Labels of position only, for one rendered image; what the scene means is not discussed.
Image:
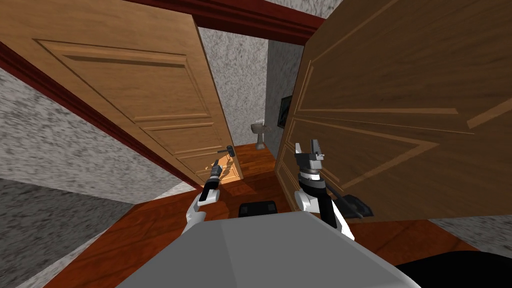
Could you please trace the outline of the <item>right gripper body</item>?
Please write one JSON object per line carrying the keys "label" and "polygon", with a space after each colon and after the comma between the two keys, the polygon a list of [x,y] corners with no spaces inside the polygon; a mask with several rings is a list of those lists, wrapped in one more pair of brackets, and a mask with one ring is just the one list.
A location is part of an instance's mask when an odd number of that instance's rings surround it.
{"label": "right gripper body", "polygon": [[296,162],[301,172],[318,173],[324,160],[323,154],[318,153],[296,153]]}

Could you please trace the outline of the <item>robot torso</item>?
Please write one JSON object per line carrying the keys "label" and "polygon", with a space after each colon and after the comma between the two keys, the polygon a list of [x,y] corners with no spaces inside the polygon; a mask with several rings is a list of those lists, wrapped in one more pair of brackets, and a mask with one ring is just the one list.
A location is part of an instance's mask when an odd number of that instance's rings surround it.
{"label": "robot torso", "polygon": [[183,234],[116,288],[420,288],[308,211],[205,221],[194,201]]}

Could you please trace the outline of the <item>dark brown wooden door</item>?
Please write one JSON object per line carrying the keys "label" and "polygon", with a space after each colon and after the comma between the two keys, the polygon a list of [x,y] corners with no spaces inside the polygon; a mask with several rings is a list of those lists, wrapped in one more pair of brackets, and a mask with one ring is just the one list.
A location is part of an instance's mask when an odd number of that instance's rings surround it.
{"label": "dark brown wooden door", "polygon": [[342,0],[306,43],[275,172],[295,145],[368,222],[512,215],[512,0]]}

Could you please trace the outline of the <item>light brown wooden door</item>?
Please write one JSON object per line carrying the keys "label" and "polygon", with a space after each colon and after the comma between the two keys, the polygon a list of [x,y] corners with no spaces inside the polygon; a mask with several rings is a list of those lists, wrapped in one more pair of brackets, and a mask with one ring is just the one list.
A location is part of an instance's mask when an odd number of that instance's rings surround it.
{"label": "light brown wooden door", "polygon": [[192,181],[243,178],[190,14],[125,0],[0,0],[0,42]]}

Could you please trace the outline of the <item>dark framed wall picture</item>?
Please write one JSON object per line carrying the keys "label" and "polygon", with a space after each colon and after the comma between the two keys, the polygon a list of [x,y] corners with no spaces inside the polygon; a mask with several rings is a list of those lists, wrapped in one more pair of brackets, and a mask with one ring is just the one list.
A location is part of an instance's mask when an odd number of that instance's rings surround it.
{"label": "dark framed wall picture", "polygon": [[289,115],[290,105],[292,102],[292,95],[284,97],[280,101],[280,107],[277,118],[277,126],[284,129],[286,126],[287,117]]}

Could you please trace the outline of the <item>grey pedestal sink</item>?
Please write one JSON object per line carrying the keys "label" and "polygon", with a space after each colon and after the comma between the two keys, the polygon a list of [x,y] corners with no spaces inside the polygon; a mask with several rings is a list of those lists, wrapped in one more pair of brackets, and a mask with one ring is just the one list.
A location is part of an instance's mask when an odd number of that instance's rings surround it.
{"label": "grey pedestal sink", "polygon": [[255,144],[256,150],[263,150],[266,147],[264,144],[264,134],[268,130],[268,126],[265,125],[265,121],[256,120],[255,123],[250,125],[250,129],[253,134],[257,135],[257,141]]}

